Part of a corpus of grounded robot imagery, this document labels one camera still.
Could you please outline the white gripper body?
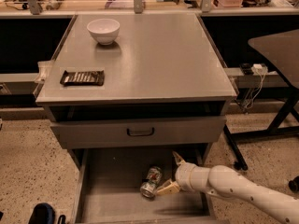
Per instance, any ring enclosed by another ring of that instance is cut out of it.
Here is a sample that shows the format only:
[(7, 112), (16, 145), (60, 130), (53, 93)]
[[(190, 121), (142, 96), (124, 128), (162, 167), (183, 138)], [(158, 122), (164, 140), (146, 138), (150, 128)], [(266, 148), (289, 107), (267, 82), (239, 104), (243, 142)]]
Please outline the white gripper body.
[(208, 188), (208, 175), (208, 168), (199, 167), (193, 163), (185, 162), (177, 168), (175, 179), (180, 188), (184, 191), (205, 192)]

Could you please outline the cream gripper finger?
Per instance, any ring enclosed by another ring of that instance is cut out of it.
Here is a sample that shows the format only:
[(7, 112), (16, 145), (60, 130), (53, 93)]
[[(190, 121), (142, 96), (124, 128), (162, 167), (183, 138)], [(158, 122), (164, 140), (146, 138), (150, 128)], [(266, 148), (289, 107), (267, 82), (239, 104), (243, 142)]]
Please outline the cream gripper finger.
[(185, 160), (176, 151), (173, 151), (172, 154), (174, 156), (177, 166), (180, 166), (185, 163)]
[(158, 196), (177, 194), (180, 192), (180, 186), (176, 181), (168, 179), (159, 188), (157, 188), (156, 194)]

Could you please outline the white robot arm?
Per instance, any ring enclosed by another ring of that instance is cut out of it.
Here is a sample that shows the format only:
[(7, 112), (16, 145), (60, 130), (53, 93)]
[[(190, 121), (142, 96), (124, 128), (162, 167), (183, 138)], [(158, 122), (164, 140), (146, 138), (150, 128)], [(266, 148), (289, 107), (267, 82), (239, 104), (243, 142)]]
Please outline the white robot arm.
[(255, 184), (227, 166), (206, 168), (186, 162), (176, 151), (173, 156), (178, 167), (175, 180), (165, 181), (157, 188), (157, 195), (186, 191), (221, 199), (236, 198), (254, 205), (281, 224), (299, 224), (298, 199)]

